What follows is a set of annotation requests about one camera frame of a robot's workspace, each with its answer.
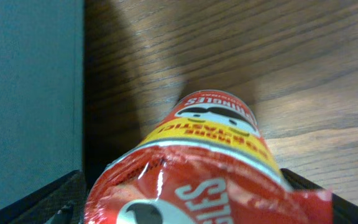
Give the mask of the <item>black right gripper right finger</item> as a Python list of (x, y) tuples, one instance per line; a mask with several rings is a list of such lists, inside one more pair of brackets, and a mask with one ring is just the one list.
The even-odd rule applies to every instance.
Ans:
[[(296, 174), (289, 169), (280, 169), (287, 182), (297, 190), (323, 189), (314, 182)], [(333, 223), (358, 224), (358, 206), (333, 194)]]

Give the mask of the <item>red Pringles can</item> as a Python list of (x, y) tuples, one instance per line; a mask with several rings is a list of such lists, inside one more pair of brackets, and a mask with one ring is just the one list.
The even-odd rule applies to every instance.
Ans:
[(295, 190), (250, 108), (201, 90), (182, 99), (93, 185), (85, 223), (332, 223), (328, 190)]

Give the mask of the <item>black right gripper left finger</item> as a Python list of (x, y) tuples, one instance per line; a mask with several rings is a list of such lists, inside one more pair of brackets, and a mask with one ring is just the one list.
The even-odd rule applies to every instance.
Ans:
[(0, 223), (83, 223), (84, 173), (74, 170), (0, 209)]

